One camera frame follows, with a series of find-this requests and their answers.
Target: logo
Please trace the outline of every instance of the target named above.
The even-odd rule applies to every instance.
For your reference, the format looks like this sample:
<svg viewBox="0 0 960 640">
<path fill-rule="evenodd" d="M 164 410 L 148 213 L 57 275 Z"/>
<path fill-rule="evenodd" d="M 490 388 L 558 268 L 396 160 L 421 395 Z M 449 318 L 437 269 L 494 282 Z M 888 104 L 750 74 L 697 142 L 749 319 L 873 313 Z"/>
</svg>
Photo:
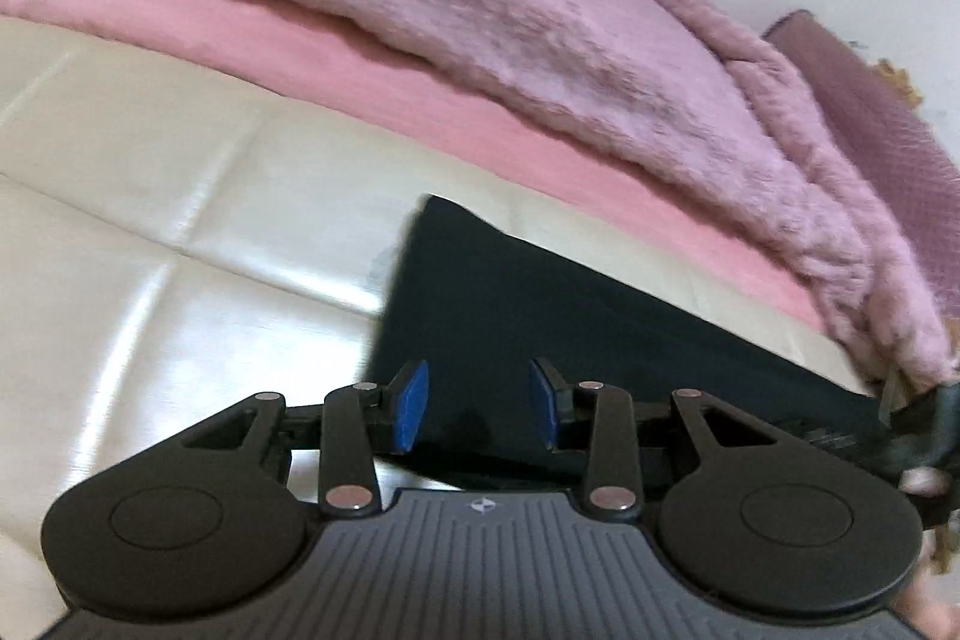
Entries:
<svg viewBox="0 0 960 640">
<path fill-rule="evenodd" d="M 492 499 L 475 499 L 470 503 L 470 509 L 476 510 L 481 515 L 486 515 L 496 507 L 496 502 Z"/>
</svg>

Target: pink bed sheet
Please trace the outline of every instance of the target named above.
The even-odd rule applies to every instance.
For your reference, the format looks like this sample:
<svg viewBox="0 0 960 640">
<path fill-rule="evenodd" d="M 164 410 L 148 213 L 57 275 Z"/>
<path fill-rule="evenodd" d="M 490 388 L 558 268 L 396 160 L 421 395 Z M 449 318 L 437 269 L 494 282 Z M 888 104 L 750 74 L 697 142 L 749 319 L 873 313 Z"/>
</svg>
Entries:
<svg viewBox="0 0 960 640">
<path fill-rule="evenodd" d="M 639 167 L 529 124 L 347 20 L 287 0 L 0 0 L 0 14 L 165 52 L 419 140 L 823 328 L 790 272 Z"/>
</svg>

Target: beige leather surface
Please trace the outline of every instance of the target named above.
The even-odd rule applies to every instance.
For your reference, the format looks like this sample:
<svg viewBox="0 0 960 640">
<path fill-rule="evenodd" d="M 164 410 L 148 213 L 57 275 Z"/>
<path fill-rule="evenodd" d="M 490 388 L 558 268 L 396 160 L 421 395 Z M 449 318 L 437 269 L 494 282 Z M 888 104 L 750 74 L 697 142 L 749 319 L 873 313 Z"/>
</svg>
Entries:
<svg viewBox="0 0 960 640">
<path fill-rule="evenodd" d="M 429 193 L 858 387 L 827 338 L 552 199 L 232 77 L 0 18 L 0 637 L 61 613 L 38 531 L 64 488 L 254 391 L 310 404 L 357 377 Z M 309 485 L 300 461 L 291 486 Z"/>
</svg>

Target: circular cover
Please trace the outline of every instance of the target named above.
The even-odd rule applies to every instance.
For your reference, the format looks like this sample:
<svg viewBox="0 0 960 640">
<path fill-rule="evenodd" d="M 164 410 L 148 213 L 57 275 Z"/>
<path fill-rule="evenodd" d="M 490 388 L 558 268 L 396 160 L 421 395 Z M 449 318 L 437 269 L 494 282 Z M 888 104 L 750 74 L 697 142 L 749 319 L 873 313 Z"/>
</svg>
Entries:
<svg viewBox="0 0 960 640">
<path fill-rule="evenodd" d="M 813 618 L 882 605 L 920 555 L 920 517 L 894 487 L 813 449 L 732 448 L 666 495 L 664 551 L 725 602 Z"/>
<path fill-rule="evenodd" d="M 225 456 L 132 459 L 59 498 L 41 542 L 66 600 L 171 620 L 226 608 L 281 575 L 304 545 L 305 512 L 256 466 Z"/>
</svg>

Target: black cloth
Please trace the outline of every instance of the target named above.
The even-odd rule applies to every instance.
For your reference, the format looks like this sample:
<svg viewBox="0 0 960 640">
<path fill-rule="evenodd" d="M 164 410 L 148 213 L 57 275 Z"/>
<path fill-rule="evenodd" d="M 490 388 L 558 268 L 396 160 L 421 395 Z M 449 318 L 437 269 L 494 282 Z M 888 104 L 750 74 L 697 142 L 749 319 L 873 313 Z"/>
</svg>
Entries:
<svg viewBox="0 0 960 640">
<path fill-rule="evenodd" d="M 406 360 L 429 360 L 424 423 L 400 463 L 473 489 L 577 482 L 583 456 L 547 453 L 536 436 L 527 366 L 539 356 L 568 381 L 606 381 L 636 401 L 696 387 L 771 423 L 880 432 L 875 400 L 431 197 L 367 370 L 383 383 Z"/>
</svg>

